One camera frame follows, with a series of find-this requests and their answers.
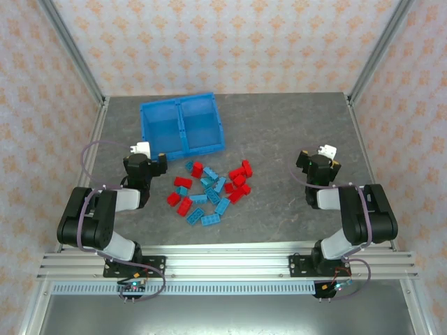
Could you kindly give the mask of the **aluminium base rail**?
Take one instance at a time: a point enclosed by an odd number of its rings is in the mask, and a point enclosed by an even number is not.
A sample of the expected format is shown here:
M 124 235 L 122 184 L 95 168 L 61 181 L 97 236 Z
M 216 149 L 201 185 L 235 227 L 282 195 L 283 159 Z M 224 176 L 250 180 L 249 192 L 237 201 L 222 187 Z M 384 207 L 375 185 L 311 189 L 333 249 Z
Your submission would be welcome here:
M 144 246 L 143 255 L 166 257 L 166 278 L 174 281 L 266 281 L 290 280 L 289 256 L 309 255 L 311 241 L 288 241 L 243 244 L 199 244 L 173 246 Z M 371 245 L 356 253 L 367 262 L 351 263 L 354 279 L 363 280 L 367 270 L 372 279 L 419 278 L 422 271 L 416 266 L 412 252 L 394 251 L 389 242 Z M 37 277 L 40 280 L 89 281 L 103 276 L 104 261 L 92 253 L 63 247 L 58 253 L 43 256 Z

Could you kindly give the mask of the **aluminium frame post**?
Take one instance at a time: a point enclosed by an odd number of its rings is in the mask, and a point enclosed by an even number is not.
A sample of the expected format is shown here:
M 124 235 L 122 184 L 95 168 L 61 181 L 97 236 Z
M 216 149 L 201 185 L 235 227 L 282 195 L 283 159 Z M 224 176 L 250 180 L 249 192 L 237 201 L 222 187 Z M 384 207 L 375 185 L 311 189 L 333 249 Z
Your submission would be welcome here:
M 58 36 L 61 44 L 64 46 L 68 56 L 74 63 L 80 77 L 85 83 L 88 91 L 92 95 L 95 101 L 102 105 L 105 101 L 105 96 L 101 92 L 99 85 L 97 84 L 92 72 L 90 71 L 85 58 L 80 52 L 74 37 L 70 33 L 63 17 L 58 11 L 53 0 L 37 0 L 41 9 L 45 13 L 46 17 L 53 26 L 56 35 Z
M 20 325 L 19 335 L 39 335 L 45 319 L 53 282 L 39 281 L 31 294 L 29 304 Z
M 415 335 L 432 335 L 430 326 L 424 314 L 423 305 L 418 297 L 414 281 L 400 279 L 401 289 L 408 308 L 411 324 Z
M 388 46 L 393 41 L 395 34 L 398 32 L 402 25 L 402 22 L 407 16 L 410 8 L 412 7 L 415 0 L 399 0 L 396 9 L 390 16 L 388 23 L 386 24 L 382 34 L 380 35 L 372 53 L 370 54 L 366 64 L 364 65 L 362 71 L 356 83 L 354 84 L 351 93 L 347 95 L 347 101 L 349 105 L 353 107 L 357 102 L 360 101 L 360 97 L 365 90 L 365 87 L 371 80 L 375 70 L 379 66 L 381 59 L 388 50 Z

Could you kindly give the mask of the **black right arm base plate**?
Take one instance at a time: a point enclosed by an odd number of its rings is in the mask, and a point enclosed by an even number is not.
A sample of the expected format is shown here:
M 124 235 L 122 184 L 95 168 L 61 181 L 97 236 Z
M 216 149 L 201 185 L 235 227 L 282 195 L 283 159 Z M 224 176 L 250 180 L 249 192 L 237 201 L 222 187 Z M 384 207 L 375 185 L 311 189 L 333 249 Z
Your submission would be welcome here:
M 350 269 L 341 260 L 326 260 L 315 255 L 292 254 L 288 257 L 291 277 L 351 276 Z

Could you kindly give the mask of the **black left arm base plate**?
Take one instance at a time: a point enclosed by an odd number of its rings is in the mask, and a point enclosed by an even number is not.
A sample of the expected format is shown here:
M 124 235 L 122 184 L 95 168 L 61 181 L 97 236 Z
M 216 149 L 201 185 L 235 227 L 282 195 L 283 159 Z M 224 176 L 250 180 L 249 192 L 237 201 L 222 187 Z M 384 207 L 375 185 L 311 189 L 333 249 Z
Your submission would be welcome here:
M 164 274 L 166 269 L 166 256 L 144 255 L 141 261 L 136 261 L 135 263 L 156 268 Z M 112 262 L 109 260 L 105 261 L 105 266 L 103 268 L 103 277 L 105 278 L 120 278 L 120 279 L 135 278 L 135 274 L 138 274 L 138 278 L 161 277 L 159 274 L 156 274 L 153 270 L 145 269 L 142 267 L 124 265 L 120 262 Z

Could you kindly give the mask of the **aluminium table side rail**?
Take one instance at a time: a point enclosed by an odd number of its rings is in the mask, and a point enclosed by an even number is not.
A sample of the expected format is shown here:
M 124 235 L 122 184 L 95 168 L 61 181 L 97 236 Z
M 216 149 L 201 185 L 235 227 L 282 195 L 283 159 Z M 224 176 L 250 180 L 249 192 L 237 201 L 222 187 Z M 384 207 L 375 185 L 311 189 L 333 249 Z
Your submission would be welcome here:
M 371 166 L 370 161 L 369 161 L 369 156 L 367 154 L 367 148 L 365 146 L 365 141 L 363 140 L 362 133 L 360 131 L 359 123 L 358 123 L 358 120 L 357 120 L 357 117 L 356 117 L 356 114 L 355 114 L 355 110 L 353 108 L 353 104 L 352 104 L 349 96 L 347 96 L 345 94 L 344 97 L 345 97 L 345 100 L 346 100 L 347 108 L 349 109 L 349 114 L 351 115 L 353 126 L 354 126 L 354 128 L 356 130 L 356 135 L 357 135 L 358 141 L 360 143 L 360 148 L 362 150 L 362 154 L 363 154 L 363 157 L 365 159 L 365 163 L 366 163 L 366 166 L 367 166 L 367 170 L 368 170 L 369 176 L 370 176 L 372 182 L 375 184 L 376 183 L 376 179 L 375 179 L 375 176 L 374 176 L 374 173 L 373 173 L 373 170 L 372 170 L 372 166 Z
M 106 96 L 104 98 L 104 101 L 102 103 L 100 103 L 98 110 L 97 110 L 94 127 L 93 127 L 93 130 L 91 131 L 91 134 L 89 136 L 87 144 L 89 144 L 90 142 L 93 142 L 95 140 L 99 140 L 101 138 L 101 133 L 102 133 L 103 124 L 105 121 L 105 116 L 106 116 L 106 113 L 108 110 L 109 102 L 110 102 L 110 96 Z M 93 155 L 93 158 L 92 158 L 93 163 L 87 163 L 87 167 L 88 167 L 87 169 L 89 172 L 92 171 L 93 166 L 94 166 L 94 161 L 96 158 L 95 153 L 87 154 L 87 161 L 90 159 L 91 155 Z M 83 172 L 82 166 L 81 166 L 80 171 L 78 173 L 78 179 L 76 181 L 76 186 L 88 186 L 88 185 L 89 185 L 89 177 Z M 60 253 L 61 250 L 62 250 L 62 244 L 58 243 L 54 248 L 54 252 Z

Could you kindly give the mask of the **grey metal lower shelf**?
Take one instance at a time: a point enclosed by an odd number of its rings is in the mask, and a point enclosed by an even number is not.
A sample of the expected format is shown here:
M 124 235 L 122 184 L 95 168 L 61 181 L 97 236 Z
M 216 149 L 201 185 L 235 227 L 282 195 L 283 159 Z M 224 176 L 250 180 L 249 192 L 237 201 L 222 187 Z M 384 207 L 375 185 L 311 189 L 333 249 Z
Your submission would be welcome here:
M 310 296 L 53 296 L 41 335 L 414 335 L 392 288 L 344 301 Z

